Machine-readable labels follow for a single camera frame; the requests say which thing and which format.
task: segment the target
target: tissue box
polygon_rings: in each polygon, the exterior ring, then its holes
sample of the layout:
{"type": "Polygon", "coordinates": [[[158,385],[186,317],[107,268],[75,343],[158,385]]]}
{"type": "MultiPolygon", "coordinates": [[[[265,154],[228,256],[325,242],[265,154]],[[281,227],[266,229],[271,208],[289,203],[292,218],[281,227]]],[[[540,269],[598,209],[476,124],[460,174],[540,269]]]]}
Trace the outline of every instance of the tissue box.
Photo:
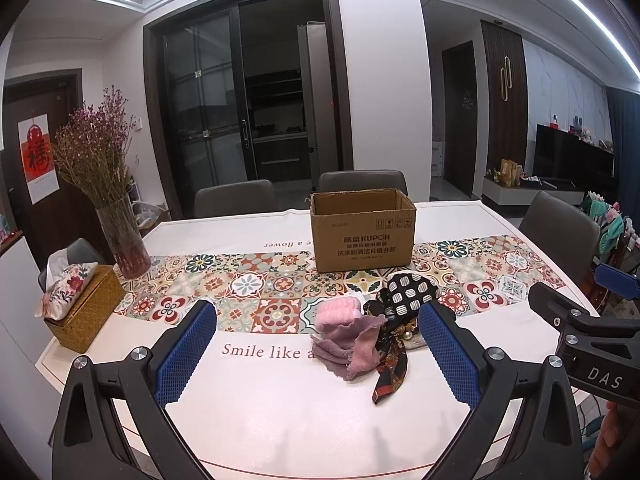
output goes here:
{"type": "Polygon", "coordinates": [[[113,268],[98,266],[69,313],[60,321],[45,318],[44,322],[62,346],[83,354],[124,295],[113,268]]]}

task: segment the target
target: sign on door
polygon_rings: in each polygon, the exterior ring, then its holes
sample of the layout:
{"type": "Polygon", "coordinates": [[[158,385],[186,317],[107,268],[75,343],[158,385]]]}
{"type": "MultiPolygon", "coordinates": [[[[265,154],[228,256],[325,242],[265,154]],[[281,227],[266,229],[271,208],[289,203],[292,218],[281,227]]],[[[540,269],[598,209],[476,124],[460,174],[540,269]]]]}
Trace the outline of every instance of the sign on door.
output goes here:
{"type": "Polygon", "coordinates": [[[53,164],[47,115],[18,123],[18,138],[24,177],[31,203],[35,204],[60,189],[53,164]]]}

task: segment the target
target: curtain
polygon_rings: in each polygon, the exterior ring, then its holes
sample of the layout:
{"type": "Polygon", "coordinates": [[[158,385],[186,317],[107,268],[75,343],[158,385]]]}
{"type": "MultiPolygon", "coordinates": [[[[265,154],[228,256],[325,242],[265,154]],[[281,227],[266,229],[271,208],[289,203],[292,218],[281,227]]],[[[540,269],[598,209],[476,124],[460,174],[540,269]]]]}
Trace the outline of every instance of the curtain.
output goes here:
{"type": "Polygon", "coordinates": [[[620,211],[640,230],[640,95],[607,88],[620,211]]]}

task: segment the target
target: person's hand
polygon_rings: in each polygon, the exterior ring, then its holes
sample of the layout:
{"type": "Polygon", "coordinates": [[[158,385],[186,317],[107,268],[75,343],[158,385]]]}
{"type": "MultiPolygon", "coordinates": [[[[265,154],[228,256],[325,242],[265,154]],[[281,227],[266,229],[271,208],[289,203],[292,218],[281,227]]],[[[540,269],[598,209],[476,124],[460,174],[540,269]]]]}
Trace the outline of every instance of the person's hand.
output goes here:
{"type": "Polygon", "coordinates": [[[609,465],[620,439],[618,405],[615,402],[608,401],[607,409],[609,411],[602,421],[596,446],[589,459],[589,473],[591,473],[592,478],[597,478],[607,465],[609,465]]]}

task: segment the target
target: blue gripper pad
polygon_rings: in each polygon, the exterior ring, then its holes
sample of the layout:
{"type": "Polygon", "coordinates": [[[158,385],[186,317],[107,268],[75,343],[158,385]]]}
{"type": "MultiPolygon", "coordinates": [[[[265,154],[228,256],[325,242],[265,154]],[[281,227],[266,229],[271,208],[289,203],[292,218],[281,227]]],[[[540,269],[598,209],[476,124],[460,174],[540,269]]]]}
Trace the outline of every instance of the blue gripper pad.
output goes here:
{"type": "Polygon", "coordinates": [[[162,408],[180,399],[215,331],[216,308],[207,302],[158,368],[155,396],[162,408]]]}
{"type": "Polygon", "coordinates": [[[430,303],[420,307],[418,328],[456,400],[474,409],[482,396],[478,369],[430,303]]]}

